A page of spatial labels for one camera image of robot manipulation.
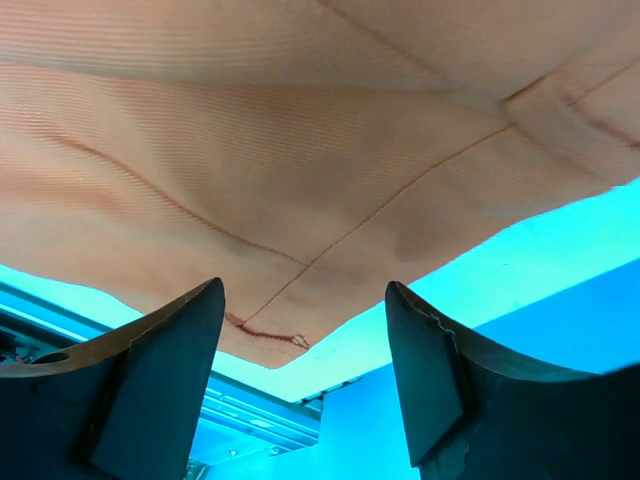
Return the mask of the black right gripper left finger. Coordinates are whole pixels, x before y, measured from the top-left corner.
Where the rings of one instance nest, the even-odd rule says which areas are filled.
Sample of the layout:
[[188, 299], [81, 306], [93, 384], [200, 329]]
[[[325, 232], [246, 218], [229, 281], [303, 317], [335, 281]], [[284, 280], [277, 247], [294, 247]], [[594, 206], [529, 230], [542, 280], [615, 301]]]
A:
[[224, 310], [215, 278], [93, 340], [2, 365], [2, 478], [184, 478]]

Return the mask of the orange trousers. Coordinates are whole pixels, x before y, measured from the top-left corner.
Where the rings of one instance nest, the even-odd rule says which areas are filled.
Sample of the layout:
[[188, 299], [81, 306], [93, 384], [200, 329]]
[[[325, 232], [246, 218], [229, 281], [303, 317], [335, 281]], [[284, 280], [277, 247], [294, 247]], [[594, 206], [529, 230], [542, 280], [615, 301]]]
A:
[[639, 175], [635, 1], [5, 1], [1, 261], [283, 366]]

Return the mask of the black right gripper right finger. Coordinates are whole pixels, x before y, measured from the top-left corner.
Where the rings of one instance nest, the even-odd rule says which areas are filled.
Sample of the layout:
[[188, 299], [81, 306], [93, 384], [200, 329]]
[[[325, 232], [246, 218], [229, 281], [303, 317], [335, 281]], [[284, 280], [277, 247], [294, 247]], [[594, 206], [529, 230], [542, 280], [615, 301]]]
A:
[[405, 285], [385, 292], [411, 465], [424, 479], [635, 479], [639, 369], [592, 374], [518, 353]]

